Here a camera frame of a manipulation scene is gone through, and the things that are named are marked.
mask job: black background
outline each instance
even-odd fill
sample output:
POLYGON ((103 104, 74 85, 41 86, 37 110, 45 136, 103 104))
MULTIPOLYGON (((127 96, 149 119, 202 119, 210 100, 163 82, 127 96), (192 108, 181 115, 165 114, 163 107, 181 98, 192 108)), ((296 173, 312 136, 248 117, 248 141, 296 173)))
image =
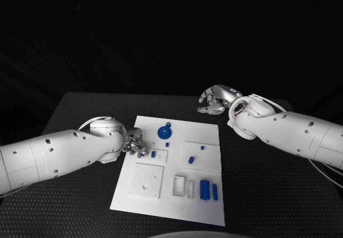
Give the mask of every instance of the black background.
POLYGON ((41 135, 70 91, 199 96, 224 84, 343 124, 339 5, 71 1, 0 13, 3 144, 41 135))

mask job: small blue piece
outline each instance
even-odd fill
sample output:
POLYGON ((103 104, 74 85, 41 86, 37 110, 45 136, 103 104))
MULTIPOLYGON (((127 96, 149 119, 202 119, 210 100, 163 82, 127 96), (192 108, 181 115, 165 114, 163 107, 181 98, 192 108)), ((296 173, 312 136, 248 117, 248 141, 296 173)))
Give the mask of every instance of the small blue piece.
POLYGON ((166 126, 161 127, 158 131, 158 135, 161 139, 169 139, 172 136, 171 122, 168 122, 166 126))
POLYGON ((218 189, 217 189, 217 184, 214 184, 214 200, 218 201, 218 189))
POLYGON ((210 200, 210 181, 208 180, 201 181, 201 199, 210 200))
POLYGON ((194 161, 195 161, 195 157, 194 157, 194 156, 191 156, 191 158, 189 158, 188 162, 189 162, 191 164, 194 164, 194 161))

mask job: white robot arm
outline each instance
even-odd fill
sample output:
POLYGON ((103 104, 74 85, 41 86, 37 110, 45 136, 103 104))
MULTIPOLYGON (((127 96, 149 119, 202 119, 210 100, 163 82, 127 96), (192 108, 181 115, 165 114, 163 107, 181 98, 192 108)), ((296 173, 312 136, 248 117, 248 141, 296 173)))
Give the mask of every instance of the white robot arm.
POLYGON ((230 108, 228 126, 237 134, 261 141, 283 151, 321 161, 343 169, 343 126, 308 115, 287 112, 282 106, 277 113, 272 102, 253 94, 244 97, 234 88, 215 85, 202 94, 210 106, 201 113, 218 115, 230 108))
POLYGON ((96 161, 117 160, 120 152, 148 155, 142 129, 113 118, 96 120, 90 133, 61 131, 0 147, 0 194, 57 178, 96 161))

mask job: blue block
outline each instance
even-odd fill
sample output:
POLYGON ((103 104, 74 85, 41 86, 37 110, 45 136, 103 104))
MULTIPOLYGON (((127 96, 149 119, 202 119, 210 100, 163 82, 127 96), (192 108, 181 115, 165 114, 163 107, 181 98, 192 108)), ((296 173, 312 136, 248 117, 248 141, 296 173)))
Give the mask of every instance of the blue block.
POLYGON ((214 200, 218 201, 218 189, 217 189, 217 184, 214 184, 214 200))
POLYGON ((201 199, 202 200, 210 200, 210 181, 202 180, 201 181, 201 199))
POLYGON ((189 158, 188 162, 192 164, 192 163, 194 163, 194 161, 195 161, 195 157, 194 157, 194 156, 191 156, 191 158, 189 158))

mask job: black fabric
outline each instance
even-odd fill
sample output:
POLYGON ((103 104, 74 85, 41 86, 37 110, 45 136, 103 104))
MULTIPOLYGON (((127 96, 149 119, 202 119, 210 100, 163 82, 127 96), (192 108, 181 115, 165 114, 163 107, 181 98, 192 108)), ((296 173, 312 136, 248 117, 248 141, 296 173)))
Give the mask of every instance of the black fabric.
MULTIPOLYGON (((274 100, 289 111, 286 100, 274 100)), ((135 126, 137 115, 220 125, 227 226, 110 210, 125 153, 74 173, 32 184, 5 198, 0 237, 150 237, 178 231, 227 231, 256 238, 343 237, 343 203, 310 162, 243 139, 228 113, 201 114, 195 96, 68 93, 44 134, 78 129, 112 116, 135 126)))

